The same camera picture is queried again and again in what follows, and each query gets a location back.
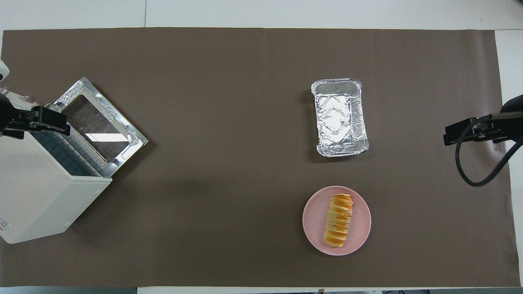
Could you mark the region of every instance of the brown paper backdrop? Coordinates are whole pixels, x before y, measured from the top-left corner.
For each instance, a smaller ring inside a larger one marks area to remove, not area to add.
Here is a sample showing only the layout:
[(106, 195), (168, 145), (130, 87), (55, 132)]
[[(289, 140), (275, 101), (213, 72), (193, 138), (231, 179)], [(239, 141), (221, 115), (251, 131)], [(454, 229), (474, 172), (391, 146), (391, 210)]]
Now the brown paper backdrop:
[[(492, 31), (6, 31), (2, 58), (40, 104), (86, 76), (150, 143), (65, 233), (2, 240), (1, 286), (519, 286), (508, 169), (470, 187), (442, 142), (501, 107)], [(327, 159), (310, 85), (339, 77), (363, 83), (370, 150)], [(465, 145), (472, 178), (494, 147)], [(302, 230), (329, 185), (371, 210), (347, 256)]]

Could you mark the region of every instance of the bread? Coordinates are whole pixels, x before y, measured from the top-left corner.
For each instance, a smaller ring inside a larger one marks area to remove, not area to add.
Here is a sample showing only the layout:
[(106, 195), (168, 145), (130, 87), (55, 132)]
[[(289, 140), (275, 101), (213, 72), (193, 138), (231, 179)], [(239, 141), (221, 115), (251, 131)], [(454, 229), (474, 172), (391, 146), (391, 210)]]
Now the bread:
[(334, 195), (329, 202), (327, 223), (323, 239), (334, 247), (341, 247), (347, 239), (350, 217), (353, 215), (353, 199), (348, 194)]

